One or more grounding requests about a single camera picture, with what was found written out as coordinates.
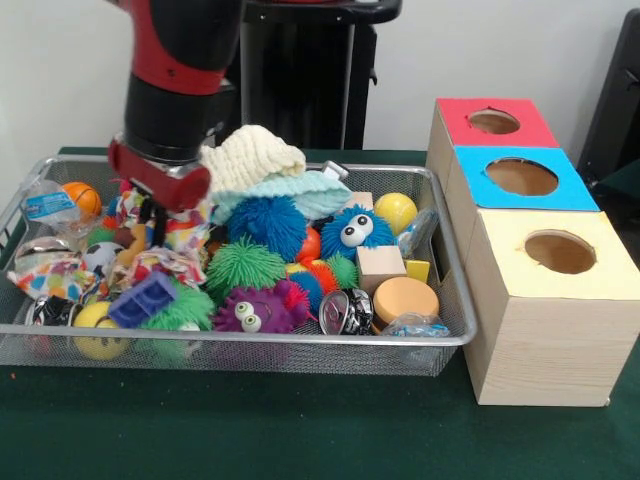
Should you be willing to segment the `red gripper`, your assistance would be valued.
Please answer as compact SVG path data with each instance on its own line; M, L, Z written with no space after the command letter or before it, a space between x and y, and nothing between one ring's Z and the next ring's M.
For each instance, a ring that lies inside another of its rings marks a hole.
M198 162L178 167L161 166L134 153L117 138L109 145L108 160L121 178L145 192L134 191L133 217L136 223L147 223L152 211L152 247L162 247L165 243L166 209L174 212L193 209L209 192L210 172ZM151 204L146 193L158 204Z

